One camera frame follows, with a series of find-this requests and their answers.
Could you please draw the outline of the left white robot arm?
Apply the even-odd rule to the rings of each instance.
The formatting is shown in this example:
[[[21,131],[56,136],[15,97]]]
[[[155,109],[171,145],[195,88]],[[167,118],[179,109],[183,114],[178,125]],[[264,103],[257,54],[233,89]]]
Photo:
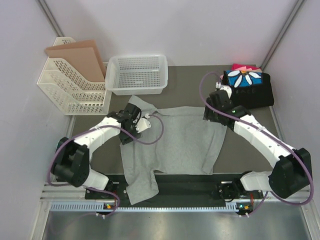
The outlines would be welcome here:
[[[149,116],[128,103],[124,110],[108,113],[102,121],[74,138],[62,138],[53,157],[49,172],[73,187],[94,188],[102,198],[114,191],[110,179],[91,168],[93,153],[108,140],[118,136],[123,145],[139,139],[151,127]]]

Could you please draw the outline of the grey t shirt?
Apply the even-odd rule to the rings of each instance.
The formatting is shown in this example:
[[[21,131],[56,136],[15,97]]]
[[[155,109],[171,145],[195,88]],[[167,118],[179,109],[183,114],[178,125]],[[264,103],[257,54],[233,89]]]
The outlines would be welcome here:
[[[204,108],[182,106],[157,109],[133,95],[129,103],[150,118],[151,128],[140,140],[120,146],[126,192],[132,205],[159,193],[155,171],[169,175],[211,175],[227,128],[203,120]]]

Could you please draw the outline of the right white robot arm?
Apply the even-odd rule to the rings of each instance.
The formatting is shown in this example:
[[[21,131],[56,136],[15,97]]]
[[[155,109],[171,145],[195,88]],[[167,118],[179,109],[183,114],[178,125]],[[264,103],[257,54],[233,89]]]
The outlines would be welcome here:
[[[234,106],[226,90],[216,90],[205,100],[204,120],[220,123],[248,141],[269,162],[271,171],[248,171],[233,185],[233,192],[245,198],[251,191],[271,191],[286,199],[310,186],[311,155],[282,142],[243,106]]]

